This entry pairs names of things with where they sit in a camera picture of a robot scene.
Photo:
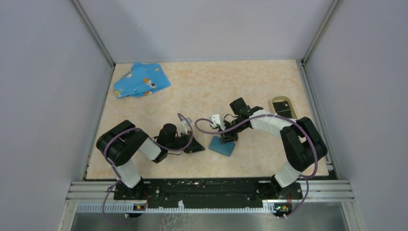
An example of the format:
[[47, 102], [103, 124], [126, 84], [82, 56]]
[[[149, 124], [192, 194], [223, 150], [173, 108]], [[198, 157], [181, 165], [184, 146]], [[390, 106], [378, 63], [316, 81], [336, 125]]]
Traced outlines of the blue card holder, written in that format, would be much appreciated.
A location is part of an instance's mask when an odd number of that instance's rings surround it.
[[208, 148], [219, 154], [231, 156], [235, 148], [235, 143], [234, 142], [221, 143], [221, 138], [219, 136], [214, 136], [211, 139]]

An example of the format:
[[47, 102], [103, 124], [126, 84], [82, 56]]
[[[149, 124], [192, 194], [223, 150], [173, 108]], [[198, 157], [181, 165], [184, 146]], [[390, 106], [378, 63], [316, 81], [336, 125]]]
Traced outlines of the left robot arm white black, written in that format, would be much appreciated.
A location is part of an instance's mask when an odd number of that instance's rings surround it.
[[96, 148], [110, 164], [119, 181], [126, 187], [125, 192], [132, 199], [143, 196], [143, 178], [138, 172], [132, 157], [140, 152], [155, 163], [163, 161], [169, 152], [196, 153], [204, 151], [193, 135], [191, 119], [181, 120], [184, 131], [179, 133], [177, 126], [164, 124], [155, 138], [125, 120], [100, 136]]

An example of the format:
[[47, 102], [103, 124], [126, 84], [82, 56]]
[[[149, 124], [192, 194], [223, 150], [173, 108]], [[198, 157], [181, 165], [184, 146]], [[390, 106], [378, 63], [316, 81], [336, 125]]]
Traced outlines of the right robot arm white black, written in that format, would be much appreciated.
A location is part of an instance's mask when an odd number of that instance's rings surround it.
[[221, 133], [222, 143], [238, 140], [238, 134], [247, 128], [267, 132], [281, 138], [287, 161], [271, 179], [271, 193], [284, 198], [302, 172], [326, 156], [328, 149], [314, 123], [308, 117], [286, 118], [266, 111], [260, 106], [250, 107], [243, 98], [230, 103], [234, 120], [211, 116], [213, 127]]

